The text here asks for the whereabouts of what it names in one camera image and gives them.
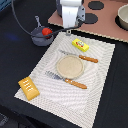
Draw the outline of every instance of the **wooden knife handle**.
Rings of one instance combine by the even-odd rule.
[[[94,62],[94,63],[97,63],[98,62],[97,59],[86,57],[86,56],[82,56],[82,55],[79,55],[79,58],[81,58],[83,60],[91,61],[91,62]]]
[[[81,83],[78,83],[78,82],[75,82],[75,81],[73,81],[73,80],[65,79],[65,82],[66,82],[66,83],[69,83],[69,84],[71,84],[71,85],[77,86],[77,87],[79,87],[79,88],[82,88],[82,89],[87,89],[87,86],[86,86],[86,85],[81,84]]]

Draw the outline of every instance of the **cable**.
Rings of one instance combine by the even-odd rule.
[[[27,30],[25,30],[25,29],[22,27],[22,25],[20,24],[19,20],[17,19],[17,16],[16,16],[16,14],[15,14],[15,9],[14,9],[13,0],[11,0],[11,7],[12,7],[13,16],[14,16],[15,20],[17,21],[18,25],[20,26],[20,28],[21,28],[24,32],[26,32],[28,35],[33,36],[33,37],[45,38],[45,37],[48,37],[48,36],[52,36],[52,35],[54,35],[54,34],[57,34],[57,33],[61,32],[61,31],[66,31],[66,30],[70,30],[70,29],[77,29],[77,28],[81,27],[81,24],[79,24],[79,25],[76,26],[76,27],[70,27],[70,28],[60,29],[60,30],[58,30],[58,31],[55,31],[55,32],[53,32],[53,33],[51,33],[51,34],[48,34],[48,35],[45,35],[45,36],[32,35],[30,32],[28,32]]]

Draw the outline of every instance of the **placemat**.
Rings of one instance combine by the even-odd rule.
[[[76,38],[89,45],[87,52],[82,52],[72,46],[71,43]],[[82,128],[92,128],[114,48],[114,44],[73,34],[69,37],[66,36],[66,33],[60,32],[30,74],[31,79],[40,91],[40,95],[31,101],[27,101],[23,91],[19,89],[15,97]],[[58,51],[59,49],[99,60],[98,63],[84,60],[84,74],[75,79],[77,82],[86,84],[87,89],[75,87],[61,80],[51,79],[45,75],[45,71],[58,74],[56,62],[65,56]]]

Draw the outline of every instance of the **table surface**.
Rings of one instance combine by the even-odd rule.
[[[56,0],[17,0],[15,11],[22,26],[31,32],[37,27],[35,16],[53,31],[61,27],[48,24],[56,10]],[[128,44],[95,35],[72,31],[85,38],[115,44],[93,128],[128,127]],[[49,46],[38,47],[16,23],[11,7],[0,12],[0,105],[32,117],[53,128],[79,128],[52,113],[14,97],[18,81],[29,76]]]

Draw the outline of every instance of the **yellow object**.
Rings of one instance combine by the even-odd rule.
[[[18,83],[28,100],[32,100],[33,98],[35,98],[40,94],[30,77],[26,77],[21,81],[19,81]]]
[[[86,52],[89,49],[89,46],[87,44],[85,44],[84,42],[82,42],[81,40],[77,38],[72,41],[72,45],[74,45],[75,47],[77,47],[83,52]]]

